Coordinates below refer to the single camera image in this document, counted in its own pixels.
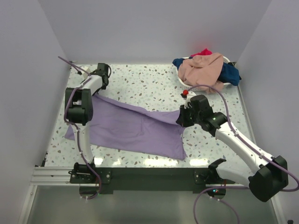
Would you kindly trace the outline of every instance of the pink towel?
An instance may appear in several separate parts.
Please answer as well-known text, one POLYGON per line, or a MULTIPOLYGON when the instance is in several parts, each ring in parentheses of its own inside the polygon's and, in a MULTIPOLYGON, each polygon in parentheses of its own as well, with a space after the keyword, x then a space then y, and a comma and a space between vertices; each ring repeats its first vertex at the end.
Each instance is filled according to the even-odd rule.
MULTIPOLYGON (((178 69, 178 77, 187 85, 206 84, 217 90, 223 89, 223 83, 218 81, 223 66, 223 55, 213 53, 207 56, 196 55, 183 61, 178 69)), ((201 90, 213 92, 210 88, 201 90)))
POLYGON ((196 54, 194 54, 194 55, 191 55, 191 57, 194 57, 194 56, 196 56, 196 55, 211 55, 211 54, 212 54, 212 52, 209 51, 209 50, 206 48, 206 49, 204 49, 202 52, 198 52, 198 53, 196 53, 196 54))

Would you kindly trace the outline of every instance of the white wall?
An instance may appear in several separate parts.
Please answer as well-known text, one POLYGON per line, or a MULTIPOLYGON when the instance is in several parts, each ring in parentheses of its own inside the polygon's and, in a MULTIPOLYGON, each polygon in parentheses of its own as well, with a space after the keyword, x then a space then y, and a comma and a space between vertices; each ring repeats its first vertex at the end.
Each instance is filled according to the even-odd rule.
POLYGON ((171 62, 203 48, 237 60, 271 0, 39 0, 70 60, 171 62))
MULTIPOLYGON (((238 60, 242 91, 260 147, 282 155, 299 176, 299 1, 273 0, 238 60)), ((299 193, 280 193, 288 219, 299 222, 299 193)))
POLYGON ((44 157, 67 81, 59 43, 36 0, 0 1, 0 219, 15 224, 44 157))

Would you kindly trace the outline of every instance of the white laundry basket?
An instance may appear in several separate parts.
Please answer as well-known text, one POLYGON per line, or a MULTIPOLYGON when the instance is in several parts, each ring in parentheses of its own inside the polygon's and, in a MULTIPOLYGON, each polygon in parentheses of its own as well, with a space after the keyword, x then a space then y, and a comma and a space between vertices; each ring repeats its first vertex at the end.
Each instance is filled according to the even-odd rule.
MULTIPOLYGON (((229 63, 230 60, 227 57, 223 56, 223 62, 229 63)), ((187 85, 187 84, 183 83, 183 81, 179 77, 178 77, 178 80, 182 84, 184 90, 187 90, 187 89, 189 89, 189 88, 192 87, 191 85, 187 85)), ((223 88, 227 87, 228 85, 231 85, 231 83, 224 83, 223 88)), ((197 87, 197 88, 192 89, 192 91, 193 92, 199 92, 199 91, 203 91, 203 90, 200 87, 197 87)))

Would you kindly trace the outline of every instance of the dark blue cloth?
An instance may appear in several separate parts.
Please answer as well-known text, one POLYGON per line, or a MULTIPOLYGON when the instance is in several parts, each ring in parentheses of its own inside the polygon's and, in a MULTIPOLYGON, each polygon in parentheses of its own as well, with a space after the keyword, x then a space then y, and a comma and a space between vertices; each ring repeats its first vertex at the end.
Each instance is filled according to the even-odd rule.
POLYGON ((236 69, 233 65, 223 63, 221 73, 218 77, 218 80, 223 83, 231 83, 232 85, 237 86, 240 82, 239 70, 236 69))

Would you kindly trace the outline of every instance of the speckled tabletop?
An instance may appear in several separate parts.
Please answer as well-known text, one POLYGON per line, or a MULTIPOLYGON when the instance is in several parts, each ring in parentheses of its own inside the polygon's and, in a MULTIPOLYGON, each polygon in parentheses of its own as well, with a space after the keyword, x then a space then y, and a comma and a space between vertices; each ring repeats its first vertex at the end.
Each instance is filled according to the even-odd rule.
MULTIPOLYGON (((174 111, 184 104, 180 96, 183 88, 177 79, 175 67, 170 64, 112 64, 111 68, 113 72, 109 86, 100 91, 103 96, 141 106, 149 111, 174 111)), ((67 86, 75 87, 82 81, 83 76, 76 74, 72 69, 67 86)), ((233 123, 250 138, 237 87, 229 86, 222 93, 227 99, 233 123)), ((207 98, 215 112, 225 112, 224 104, 218 95, 208 94, 207 98)), ((48 147, 45 163, 47 167, 73 167, 79 159, 74 141, 64 138, 68 126, 64 123, 63 113, 64 100, 48 147)), ((97 165, 103 167, 207 167, 219 158, 226 158, 228 162, 248 170, 234 151, 202 131, 198 125, 185 129, 183 144, 187 154, 183 161, 95 145, 92 145, 92 152, 97 165)))

